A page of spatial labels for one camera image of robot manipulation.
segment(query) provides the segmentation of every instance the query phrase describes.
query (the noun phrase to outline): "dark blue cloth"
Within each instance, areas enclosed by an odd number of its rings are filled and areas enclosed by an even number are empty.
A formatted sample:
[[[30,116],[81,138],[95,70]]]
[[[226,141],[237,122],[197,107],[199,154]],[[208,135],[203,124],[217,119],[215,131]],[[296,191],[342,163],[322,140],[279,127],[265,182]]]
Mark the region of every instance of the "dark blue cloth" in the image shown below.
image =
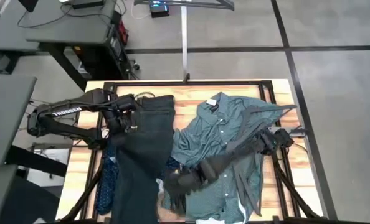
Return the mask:
[[[96,208],[100,215],[110,212],[113,206],[113,199],[115,197],[115,186],[118,175],[118,164],[116,161],[116,149],[112,144],[102,154],[102,176],[98,184],[96,195]],[[166,162],[166,170],[176,170],[179,168],[179,162],[172,157],[168,158]],[[160,174],[159,179],[164,179],[164,172]]]

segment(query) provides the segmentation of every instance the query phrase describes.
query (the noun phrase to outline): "green button-up shirt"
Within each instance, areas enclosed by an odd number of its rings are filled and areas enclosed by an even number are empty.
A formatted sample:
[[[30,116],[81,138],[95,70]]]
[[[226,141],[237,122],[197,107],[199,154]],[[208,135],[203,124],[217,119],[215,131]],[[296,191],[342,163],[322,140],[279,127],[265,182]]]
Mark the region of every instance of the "green button-up shirt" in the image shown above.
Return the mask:
[[[225,146],[233,141],[242,123],[241,112],[248,106],[267,106],[260,99],[244,96],[227,96],[218,93],[211,99],[217,101],[212,106],[206,101],[198,105],[197,117],[182,131],[175,130],[174,147],[171,156],[185,166],[194,166],[208,156],[225,153]],[[282,111],[253,113],[247,123],[247,129],[255,130],[262,121],[272,123]],[[239,162],[254,198],[260,198],[262,191],[263,155],[254,154]],[[253,212],[250,202],[240,210],[239,195],[235,183],[233,168],[228,168],[210,186],[192,192],[186,197],[186,216],[192,219],[214,218],[225,223],[245,222]]]

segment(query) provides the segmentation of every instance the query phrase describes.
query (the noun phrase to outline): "shirt label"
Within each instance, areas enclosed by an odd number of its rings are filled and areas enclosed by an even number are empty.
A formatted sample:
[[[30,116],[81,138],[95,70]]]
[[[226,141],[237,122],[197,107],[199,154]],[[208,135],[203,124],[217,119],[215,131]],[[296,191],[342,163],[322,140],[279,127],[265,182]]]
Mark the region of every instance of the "shirt label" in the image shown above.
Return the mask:
[[[210,104],[210,105],[212,105],[212,106],[215,106],[215,105],[217,104],[217,100],[208,99],[208,100],[206,101],[206,103],[207,103],[207,104]]]

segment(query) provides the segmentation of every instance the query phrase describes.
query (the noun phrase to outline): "gray floor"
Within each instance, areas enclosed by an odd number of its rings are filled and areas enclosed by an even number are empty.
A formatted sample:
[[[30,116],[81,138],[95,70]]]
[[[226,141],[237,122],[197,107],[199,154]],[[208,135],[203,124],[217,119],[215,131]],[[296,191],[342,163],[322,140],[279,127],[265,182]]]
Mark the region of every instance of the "gray floor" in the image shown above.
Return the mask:
[[[181,47],[180,10],[169,17],[124,16],[131,49]],[[279,0],[291,46],[370,45],[370,0]],[[141,17],[147,6],[135,6]],[[269,0],[236,0],[235,12],[188,9],[190,47],[282,46]],[[293,53],[338,218],[370,222],[370,51]],[[181,54],[131,55],[144,80],[182,79]],[[189,54],[191,78],[289,78],[283,52]],[[81,91],[49,56],[23,57],[12,75],[39,80],[34,98],[57,101]],[[35,140],[19,132],[15,142]]]

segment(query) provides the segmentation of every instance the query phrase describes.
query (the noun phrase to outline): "clothing pile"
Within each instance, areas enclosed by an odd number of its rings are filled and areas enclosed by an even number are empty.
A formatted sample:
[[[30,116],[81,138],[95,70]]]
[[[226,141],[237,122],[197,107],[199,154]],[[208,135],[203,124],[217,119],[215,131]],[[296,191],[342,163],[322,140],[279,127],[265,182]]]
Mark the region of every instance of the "clothing pile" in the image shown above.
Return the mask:
[[[107,166],[116,167],[103,170],[97,210],[104,214],[111,209],[111,223],[157,223],[156,211],[150,208],[156,206],[156,178],[164,179],[164,170],[192,168],[205,158],[225,154],[245,136],[278,121],[284,109],[295,107],[218,93],[197,106],[197,116],[188,127],[174,131],[173,96],[142,97],[140,105],[134,114],[137,130],[121,145],[112,146],[115,150],[104,152]],[[259,215],[262,165],[259,153],[232,164],[214,183],[184,196],[182,215],[198,223],[231,224],[245,223],[253,212]],[[173,203],[165,192],[162,206],[172,210]]]

